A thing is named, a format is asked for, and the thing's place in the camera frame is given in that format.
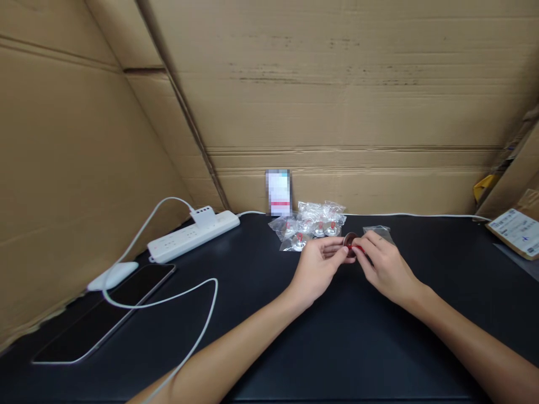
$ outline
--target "plastic bag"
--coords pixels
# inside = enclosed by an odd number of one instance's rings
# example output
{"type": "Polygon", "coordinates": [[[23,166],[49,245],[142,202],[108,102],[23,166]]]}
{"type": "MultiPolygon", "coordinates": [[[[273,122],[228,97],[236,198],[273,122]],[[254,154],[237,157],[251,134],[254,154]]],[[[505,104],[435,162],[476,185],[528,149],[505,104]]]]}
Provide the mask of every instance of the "plastic bag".
{"type": "Polygon", "coordinates": [[[281,241],[291,238],[298,231],[298,223],[295,214],[294,216],[279,216],[269,222],[268,226],[275,232],[281,241]]]}
{"type": "Polygon", "coordinates": [[[346,221],[345,206],[326,201],[324,204],[298,202],[298,231],[312,233],[315,237],[340,236],[346,221]]]}
{"type": "Polygon", "coordinates": [[[386,241],[395,245],[389,233],[391,231],[389,227],[386,227],[386,226],[363,227],[363,234],[367,233],[369,230],[372,230],[374,233],[378,234],[380,237],[383,237],[386,241]]]}
{"type": "Polygon", "coordinates": [[[305,247],[305,245],[307,244],[307,241],[311,240],[312,238],[313,236],[311,234],[298,232],[293,235],[293,237],[283,240],[281,246],[279,247],[279,251],[301,252],[303,250],[303,247],[305,247]]]}

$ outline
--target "power outlet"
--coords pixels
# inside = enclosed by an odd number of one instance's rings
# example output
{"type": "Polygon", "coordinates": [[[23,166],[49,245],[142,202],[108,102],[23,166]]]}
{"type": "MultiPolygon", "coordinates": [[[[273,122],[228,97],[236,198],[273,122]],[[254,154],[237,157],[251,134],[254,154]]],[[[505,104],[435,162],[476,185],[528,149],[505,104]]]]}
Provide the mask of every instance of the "power outlet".
{"type": "Polygon", "coordinates": [[[231,211],[215,215],[215,221],[205,227],[192,224],[148,243],[150,261],[164,264],[188,251],[220,236],[240,224],[240,219],[231,211]]]}

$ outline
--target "black phone screen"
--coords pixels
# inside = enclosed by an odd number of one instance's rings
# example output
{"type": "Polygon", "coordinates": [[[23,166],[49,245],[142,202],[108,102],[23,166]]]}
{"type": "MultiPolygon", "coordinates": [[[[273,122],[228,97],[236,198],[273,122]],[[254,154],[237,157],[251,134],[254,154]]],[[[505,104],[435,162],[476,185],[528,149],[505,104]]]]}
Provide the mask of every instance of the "black phone screen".
{"type": "MultiPolygon", "coordinates": [[[[123,281],[110,296],[125,305],[142,304],[172,274],[175,265],[146,265],[123,281]]],[[[136,310],[101,301],[63,331],[34,358],[35,364],[72,364],[96,350],[136,310]]]]}

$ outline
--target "metal component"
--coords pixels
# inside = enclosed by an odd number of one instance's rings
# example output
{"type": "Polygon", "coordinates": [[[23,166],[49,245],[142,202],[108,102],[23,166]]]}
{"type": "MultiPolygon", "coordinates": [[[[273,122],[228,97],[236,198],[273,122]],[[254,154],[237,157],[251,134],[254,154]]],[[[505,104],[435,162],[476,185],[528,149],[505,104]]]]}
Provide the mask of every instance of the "metal component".
{"type": "Polygon", "coordinates": [[[298,231],[300,233],[311,233],[312,230],[313,230],[313,221],[311,219],[298,222],[298,231]]]}
{"type": "Polygon", "coordinates": [[[292,237],[292,249],[294,251],[301,251],[303,247],[305,247],[305,244],[307,244],[307,241],[309,241],[310,239],[310,235],[296,233],[294,237],[292,237]]]}
{"type": "Polygon", "coordinates": [[[344,241],[342,242],[342,245],[345,247],[348,247],[348,257],[354,257],[354,251],[352,251],[352,242],[355,238],[357,238],[358,235],[356,233],[348,233],[346,236],[344,236],[344,241]]]}
{"type": "Polygon", "coordinates": [[[335,222],[327,222],[324,224],[324,233],[326,236],[335,237],[341,232],[341,227],[335,222]]]}
{"type": "Polygon", "coordinates": [[[293,223],[286,222],[286,227],[282,230],[282,238],[286,240],[296,234],[296,229],[293,223]]]}
{"type": "Polygon", "coordinates": [[[326,237],[326,234],[324,233],[324,222],[317,222],[314,225],[313,234],[315,237],[326,237]]]}

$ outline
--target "smartphone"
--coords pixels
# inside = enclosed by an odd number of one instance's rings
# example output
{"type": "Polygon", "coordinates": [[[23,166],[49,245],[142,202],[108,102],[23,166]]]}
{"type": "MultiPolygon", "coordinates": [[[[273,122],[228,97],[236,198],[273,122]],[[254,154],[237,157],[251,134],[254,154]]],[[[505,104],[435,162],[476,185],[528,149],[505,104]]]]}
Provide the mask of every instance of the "smartphone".
{"type": "Polygon", "coordinates": [[[266,193],[270,216],[292,215],[292,175],[290,170],[266,170],[266,193]]]}
{"type": "MultiPolygon", "coordinates": [[[[167,278],[175,265],[146,265],[109,292],[118,303],[138,306],[148,299],[167,278]]],[[[32,360],[39,365],[70,365],[97,350],[136,309],[122,309],[106,300],[95,305],[75,324],[46,345],[32,360]]]]}

